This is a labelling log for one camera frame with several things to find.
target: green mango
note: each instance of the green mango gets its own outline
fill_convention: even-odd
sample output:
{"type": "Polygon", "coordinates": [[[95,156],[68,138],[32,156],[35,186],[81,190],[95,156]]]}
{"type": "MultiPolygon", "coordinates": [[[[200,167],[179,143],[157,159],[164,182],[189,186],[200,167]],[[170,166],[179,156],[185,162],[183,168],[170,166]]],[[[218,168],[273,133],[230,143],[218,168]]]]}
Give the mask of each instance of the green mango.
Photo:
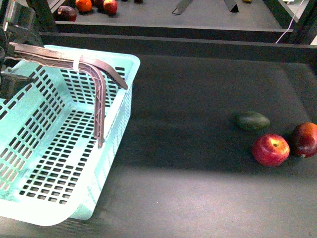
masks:
{"type": "Polygon", "coordinates": [[[243,130],[261,130],[269,126],[269,119],[254,111],[246,111],[234,116],[237,125],[243,130]]]}

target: basket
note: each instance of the basket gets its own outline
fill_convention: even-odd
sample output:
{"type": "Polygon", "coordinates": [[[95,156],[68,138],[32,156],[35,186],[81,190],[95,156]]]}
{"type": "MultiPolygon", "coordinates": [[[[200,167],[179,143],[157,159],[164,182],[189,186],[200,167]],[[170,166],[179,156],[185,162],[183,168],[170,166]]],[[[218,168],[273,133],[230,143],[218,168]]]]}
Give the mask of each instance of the basket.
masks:
{"type": "Polygon", "coordinates": [[[12,73],[36,79],[0,101],[0,216],[51,226],[93,214],[131,112],[137,57],[58,46],[111,65],[128,90],[106,80],[104,143],[94,138],[95,87],[85,73],[20,61],[12,73]]]}

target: red apple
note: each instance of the red apple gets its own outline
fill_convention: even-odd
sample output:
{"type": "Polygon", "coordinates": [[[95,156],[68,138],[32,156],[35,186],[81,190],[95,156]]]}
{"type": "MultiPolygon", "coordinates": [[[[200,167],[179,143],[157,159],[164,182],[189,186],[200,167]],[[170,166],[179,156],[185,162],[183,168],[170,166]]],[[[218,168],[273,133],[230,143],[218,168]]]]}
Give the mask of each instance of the red apple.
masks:
{"type": "Polygon", "coordinates": [[[116,0],[105,0],[104,1],[104,10],[107,14],[116,14],[118,9],[116,0]]]}
{"type": "Polygon", "coordinates": [[[57,10],[58,20],[60,21],[76,21],[77,13],[70,6],[60,6],[57,10]]]}
{"type": "Polygon", "coordinates": [[[104,0],[94,0],[94,4],[98,10],[104,10],[104,0]]]}
{"type": "Polygon", "coordinates": [[[277,134],[260,136],[252,147],[252,154],[256,161],[270,167],[282,164],[289,156],[289,151],[286,140],[277,134]]]}
{"type": "Polygon", "coordinates": [[[297,125],[292,133],[292,152],[303,158],[317,153],[317,125],[305,122],[297,125]]]}

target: orange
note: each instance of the orange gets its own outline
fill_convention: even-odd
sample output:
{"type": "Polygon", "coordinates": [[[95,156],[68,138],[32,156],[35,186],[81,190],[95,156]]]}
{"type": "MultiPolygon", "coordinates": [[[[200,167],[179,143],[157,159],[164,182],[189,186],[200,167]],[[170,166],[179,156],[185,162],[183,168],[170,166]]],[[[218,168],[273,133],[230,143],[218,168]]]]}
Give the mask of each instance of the orange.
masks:
{"type": "Polygon", "coordinates": [[[93,9],[91,0],[76,0],[76,7],[80,12],[88,12],[93,9]]]}

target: white wire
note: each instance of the white wire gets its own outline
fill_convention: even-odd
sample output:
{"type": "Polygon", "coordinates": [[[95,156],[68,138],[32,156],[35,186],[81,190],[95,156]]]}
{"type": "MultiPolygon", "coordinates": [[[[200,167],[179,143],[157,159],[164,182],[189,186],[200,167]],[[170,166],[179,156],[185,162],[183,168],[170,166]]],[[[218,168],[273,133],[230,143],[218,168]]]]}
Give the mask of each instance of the white wire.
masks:
{"type": "Polygon", "coordinates": [[[295,18],[295,16],[296,16],[296,14],[298,13],[299,8],[301,7],[301,5],[303,4],[304,1],[305,1],[305,0],[302,0],[301,4],[299,4],[298,9],[297,9],[297,11],[295,12],[295,14],[294,14],[294,16],[293,16],[293,18],[292,18],[292,20],[291,20],[291,23],[289,23],[289,27],[288,27],[287,30],[281,35],[281,37],[275,42],[276,44],[283,38],[283,36],[286,34],[286,32],[288,32],[289,29],[291,29],[291,26],[292,26],[292,24],[293,24],[294,18],[295,18]]]}

